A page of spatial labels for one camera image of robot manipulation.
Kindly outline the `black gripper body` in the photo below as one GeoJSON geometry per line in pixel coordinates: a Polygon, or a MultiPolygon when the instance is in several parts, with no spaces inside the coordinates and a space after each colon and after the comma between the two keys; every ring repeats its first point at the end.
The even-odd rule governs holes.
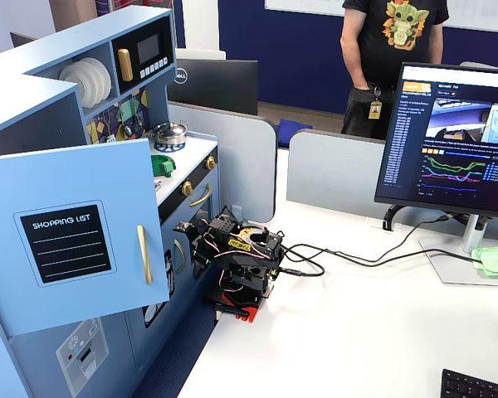
{"type": "Polygon", "coordinates": [[[209,223],[208,233],[212,235],[215,244],[226,244],[236,232],[237,222],[229,216],[219,215],[209,223]]]}

